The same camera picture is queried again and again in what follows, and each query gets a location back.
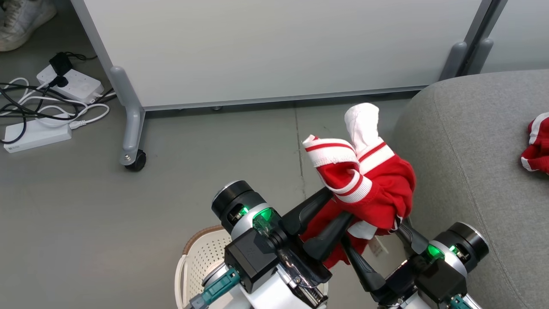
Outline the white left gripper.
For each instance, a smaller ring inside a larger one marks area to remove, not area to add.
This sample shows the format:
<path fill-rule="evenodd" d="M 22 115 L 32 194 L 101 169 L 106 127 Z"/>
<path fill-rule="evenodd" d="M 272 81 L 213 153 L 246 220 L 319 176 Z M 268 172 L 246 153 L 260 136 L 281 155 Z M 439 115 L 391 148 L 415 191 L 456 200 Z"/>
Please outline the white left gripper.
<path fill-rule="evenodd" d="M 316 236 L 303 242 L 302 235 L 314 217 L 333 197 L 324 187 L 280 217 L 273 208 L 243 209 L 245 231 L 240 236 L 240 280 L 248 293 L 255 292 L 278 274 L 286 287 L 312 309 L 325 308 L 325 284 L 331 274 L 317 261 L 325 261 L 345 235 L 354 215 L 341 212 Z"/>

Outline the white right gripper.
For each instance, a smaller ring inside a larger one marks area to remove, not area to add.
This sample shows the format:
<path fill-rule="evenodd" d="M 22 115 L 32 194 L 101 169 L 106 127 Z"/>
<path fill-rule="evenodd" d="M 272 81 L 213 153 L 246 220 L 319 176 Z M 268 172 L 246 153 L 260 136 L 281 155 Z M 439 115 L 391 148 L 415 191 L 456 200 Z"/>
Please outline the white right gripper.
<path fill-rule="evenodd" d="M 428 301 L 420 295 L 415 283 L 419 275 L 431 266 L 427 256 L 429 240 L 412 227 L 410 219 L 400 223 L 396 235 L 400 239 L 406 257 L 390 275 L 383 278 L 343 236 L 341 246 L 365 292 L 370 293 L 377 309 L 429 309 Z"/>

